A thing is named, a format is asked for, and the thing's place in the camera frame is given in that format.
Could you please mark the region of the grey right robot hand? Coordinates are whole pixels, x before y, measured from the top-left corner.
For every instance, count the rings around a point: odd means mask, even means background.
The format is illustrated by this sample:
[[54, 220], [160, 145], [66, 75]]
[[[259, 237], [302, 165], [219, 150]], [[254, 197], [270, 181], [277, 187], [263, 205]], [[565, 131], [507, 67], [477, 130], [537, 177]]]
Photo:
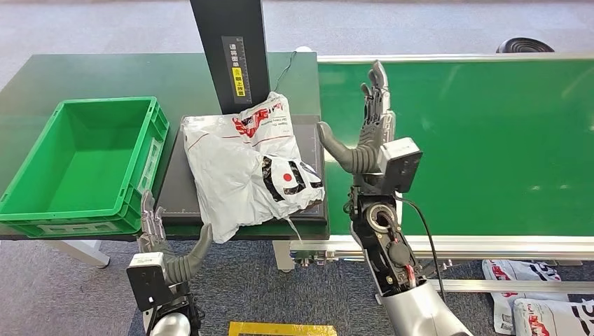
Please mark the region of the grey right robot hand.
[[379, 172], [380, 146], [392, 141], [395, 133], [396, 116], [391, 109], [389, 81], [380, 60], [374, 61], [368, 78], [370, 85], [360, 85], [364, 94], [364, 119], [355, 148], [348, 148], [340, 142], [326, 122], [316, 125], [323, 148], [347, 173], [353, 175]]

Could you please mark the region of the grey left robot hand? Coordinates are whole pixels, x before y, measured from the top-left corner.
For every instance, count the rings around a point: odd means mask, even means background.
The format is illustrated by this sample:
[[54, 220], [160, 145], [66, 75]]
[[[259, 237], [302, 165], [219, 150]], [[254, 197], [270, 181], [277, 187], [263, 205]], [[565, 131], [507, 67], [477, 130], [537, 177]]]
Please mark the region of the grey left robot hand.
[[162, 214], [164, 209], [155, 206], [150, 190], [145, 190], [141, 198], [141, 232], [137, 239], [142, 253], [161, 252], [166, 282], [178, 284], [190, 281], [200, 269], [213, 242], [212, 226], [203, 225], [196, 245], [186, 255], [172, 252], [166, 238]]

